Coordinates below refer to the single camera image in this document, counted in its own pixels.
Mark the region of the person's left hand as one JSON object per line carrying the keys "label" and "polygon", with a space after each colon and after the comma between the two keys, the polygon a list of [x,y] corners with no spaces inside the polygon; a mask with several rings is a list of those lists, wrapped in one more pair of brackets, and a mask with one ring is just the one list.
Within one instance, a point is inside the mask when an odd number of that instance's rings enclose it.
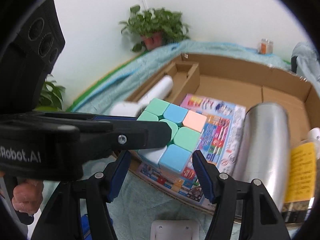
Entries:
{"label": "person's left hand", "polygon": [[43,181],[27,179],[13,190],[12,205],[20,213],[34,215],[43,201]]}

